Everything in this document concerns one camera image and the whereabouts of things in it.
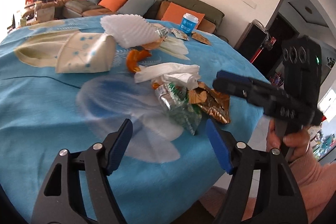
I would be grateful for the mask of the pink right forearm sleeve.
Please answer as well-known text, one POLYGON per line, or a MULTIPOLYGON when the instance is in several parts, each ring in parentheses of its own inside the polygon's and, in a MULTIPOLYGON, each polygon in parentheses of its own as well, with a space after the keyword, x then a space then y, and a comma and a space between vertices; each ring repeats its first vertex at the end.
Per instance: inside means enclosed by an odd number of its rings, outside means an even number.
POLYGON ((335 193, 335 163, 320 165, 308 148, 289 167, 303 197, 308 222, 313 223, 335 193))

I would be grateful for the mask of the right hand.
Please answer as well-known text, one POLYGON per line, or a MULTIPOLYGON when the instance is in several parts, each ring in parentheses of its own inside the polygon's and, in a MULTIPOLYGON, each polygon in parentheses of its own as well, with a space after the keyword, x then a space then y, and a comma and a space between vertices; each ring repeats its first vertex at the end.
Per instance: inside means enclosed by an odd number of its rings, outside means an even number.
POLYGON ((266 151, 269 152, 272 148, 280 148, 281 144, 293 149, 293 153, 289 162, 294 162, 298 158, 305 155, 309 149, 310 135, 309 127, 303 127, 296 133, 291 133, 280 139, 275 133, 275 122, 273 119, 269 121, 268 133, 266 136, 266 151))

